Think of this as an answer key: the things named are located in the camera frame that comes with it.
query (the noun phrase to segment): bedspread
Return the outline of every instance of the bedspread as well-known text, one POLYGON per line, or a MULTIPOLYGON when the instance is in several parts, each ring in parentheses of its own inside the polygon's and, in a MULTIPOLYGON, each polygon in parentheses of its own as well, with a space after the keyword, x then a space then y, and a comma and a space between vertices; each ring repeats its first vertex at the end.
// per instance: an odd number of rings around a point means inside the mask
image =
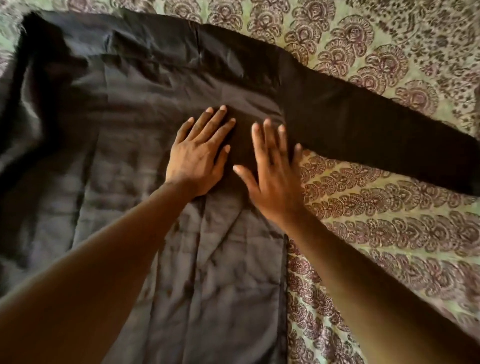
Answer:
MULTIPOLYGON (((480 136, 480 4, 473 0, 3 0, 0 71, 12 56, 23 13, 112 13, 118 7, 211 23, 277 44, 310 68, 480 136)), ((313 153, 305 154, 302 183, 305 203, 329 229, 480 338, 476 198, 313 153)), ((288 252, 289 361, 365 362, 294 242, 288 252)), ((60 253, 43 252, 38 259, 60 253)), ((19 279, 24 275, 19 267, 9 269, 19 279)))

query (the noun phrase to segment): black fabric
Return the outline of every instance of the black fabric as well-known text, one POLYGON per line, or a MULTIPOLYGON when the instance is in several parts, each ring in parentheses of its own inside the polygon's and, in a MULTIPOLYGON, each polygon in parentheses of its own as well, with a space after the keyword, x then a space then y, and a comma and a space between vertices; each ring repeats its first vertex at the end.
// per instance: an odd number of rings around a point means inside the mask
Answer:
POLYGON ((188 117, 226 104, 237 119, 224 179, 166 237, 106 363, 286 361, 286 237, 231 171, 255 170, 254 121, 284 122, 329 158, 480 195, 475 139, 278 47, 132 12, 40 12, 23 26, 0 81, 3 292, 147 198, 188 117))

